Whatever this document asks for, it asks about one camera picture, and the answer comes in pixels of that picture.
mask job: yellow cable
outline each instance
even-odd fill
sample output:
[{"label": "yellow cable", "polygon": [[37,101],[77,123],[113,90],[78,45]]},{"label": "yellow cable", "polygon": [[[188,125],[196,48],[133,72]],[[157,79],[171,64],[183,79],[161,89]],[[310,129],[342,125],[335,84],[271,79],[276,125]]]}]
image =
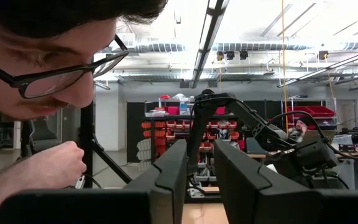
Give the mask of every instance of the yellow cable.
[{"label": "yellow cable", "polygon": [[[282,15],[282,34],[283,34],[283,76],[284,76],[284,108],[287,113],[287,85],[285,84],[285,25],[284,25],[284,0],[281,1],[281,15]],[[285,128],[288,132],[288,116],[285,117]]]},{"label": "yellow cable", "polygon": [[[219,65],[222,63],[222,56],[219,55]],[[219,66],[219,93],[222,93],[222,66]]]},{"label": "yellow cable", "polygon": [[[328,63],[328,60],[327,60],[327,55],[325,54],[324,55],[324,58],[326,59],[326,63]],[[329,70],[327,71],[327,74],[328,74],[328,81],[329,81],[329,89],[331,90],[331,96],[333,98],[333,100],[335,99],[335,96],[334,96],[334,90],[333,90],[333,83],[331,82],[331,76],[329,75]],[[338,120],[339,120],[339,123],[342,125],[342,119],[341,119],[341,116],[339,114],[339,111],[338,109],[336,108],[336,103],[334,105],[335,107],[335,113],[337,113],[337,117],[338,117]]]}]

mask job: black glasses frame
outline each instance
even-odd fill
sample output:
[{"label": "black glasses frame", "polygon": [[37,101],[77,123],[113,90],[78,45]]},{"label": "black glasses frame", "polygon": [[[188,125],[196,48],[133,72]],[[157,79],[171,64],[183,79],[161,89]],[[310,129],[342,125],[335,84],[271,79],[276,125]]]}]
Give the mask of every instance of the black glasses frame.
[{"label": "black glasses frame", "polygon": [[[109,61],[112,61],[114,59],[119,58],[119,61],[117,63],[114,64],[117,65],[124,57],[126,57],[129,54],[129,50],[128,48],[124,45],[124,43],[122,42],[122,40],[116,35],[114,40],[117,42],[118,46],[120,47],[120,49],[122,50],[122,52],[119,52],[117,54],[114,54],[110,57],[106,57],[104,59],[98,60],[97,62],[93,62],[87,65],[75,65],[75,66],[71,66],[71,67],[67,67],[67,68],[59,68],[56,70],[51,70],[51,71],[46,71],[46,72],[39,72],[39,73],[30,73],[30,74],[25,74],[25,75],[19,75],[19,76],[12,76],[9,73],[5,72],[4,70],[0,69],[0,79],[2,81],[4,81],[5,83],[7,83],[10,87],[12,88],[18,88],[19,89],[19,93],[21,95],[21,97],[25,98],[25,99],[29,99],[29,98],[38,98],[38,97],[42,97],[42,96],[47,96],[47,95],[51,95],[51,94],[55,94],[58,93],[59,91],[62,91],[64,89],[67,89],[68,87],[72,86],[72,84],[74,84],[75,82],[77,82],[84,74],[88,73],[88,72],[92,72],[92,74],[94,73],[95,69],[106,63]],[[76,71],[80,71],[82,70],[83,73],[78,77],[77,80],[75,80],[72,84],[68,85],[66,88],[53,92],[53,93],[49,93],[46,95],[41,95],[41,96],[35,96],[35,97],[26,97],[25,96],[25,91],[27,89],[27,87],[34,81],[37,80],[41,80],[43,78],[49,78],[55,75],[61,75],[64,73],[69,73],[69,72],[76,72]]]}]

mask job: eyeglass lens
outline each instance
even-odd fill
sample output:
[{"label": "eyeglass lens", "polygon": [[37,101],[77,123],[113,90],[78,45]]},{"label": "eyeglass lens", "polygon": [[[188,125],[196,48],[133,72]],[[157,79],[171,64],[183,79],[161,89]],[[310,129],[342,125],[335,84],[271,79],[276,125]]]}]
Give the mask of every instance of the eyeglass lens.
[{"label": "eyeglass lens", "polygon": [[[96,67],[93,77],[104,75],[110,71],[123,57],[115,58]],[[54,75],[30,83],[24,93],[26,98],[35,98],[62,91],[81,78],[83,70]]]},{"label": "eyeglass lens", "polygon": [[123,57],[124,56],[115,58],[113,60],[110,60],[110,61],[103,63],[103,64],[99,65],[98,67],[96,67],[96,69],[94,70],[94,73],[93,73],[93,78],[96,78],[96,77],[99,77],[101,75],[108,73],[112,68],[114,68],[114,66],[117,65],[118,62],[121,61],[121,59]]},{"label": "eyeglass lens", "polygon": [[24,96],[26,98],[35,98],[57,93],[76,82],[83,73],[83,70],[79,70],[36,80],[27,86]]}]

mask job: man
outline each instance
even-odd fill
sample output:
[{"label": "man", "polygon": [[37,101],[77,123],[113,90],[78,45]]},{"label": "man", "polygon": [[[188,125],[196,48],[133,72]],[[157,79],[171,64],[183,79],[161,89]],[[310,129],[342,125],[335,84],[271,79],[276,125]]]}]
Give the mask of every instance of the man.
[{"label": "man", "polygon": [[[166,0],[42,3],[0,1],[0,113],[15,119],[48,116],[66,105],[88,106],[97,66],[84,65],[112,42],[117,20],[150,22]],[[20,190],[74,183],[86,170],[82,157],[74,142],[66,142],[1,172],[0,203]]]},{"label": "man", "polygon": [[296,121],[295,128],[290,128],[288,136],[297,142],[302,142],[305,133],[308,131],[310,119],[306,116],[298,118]]}]

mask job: man's eye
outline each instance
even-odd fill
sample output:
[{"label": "man's eye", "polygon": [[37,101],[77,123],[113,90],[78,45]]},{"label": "man's eye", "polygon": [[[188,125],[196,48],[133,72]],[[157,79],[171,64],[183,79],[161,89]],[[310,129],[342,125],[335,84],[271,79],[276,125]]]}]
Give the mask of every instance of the man's eye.
[{"label": "man's eye", "polygon": [[56,53],[30,54],[24,52],[13,52],[13,54],[17,59],[32,63],[37,67],[44,67],[48,65],[48,63],[50,63],[54,58],[58,57],[58,54]]}]

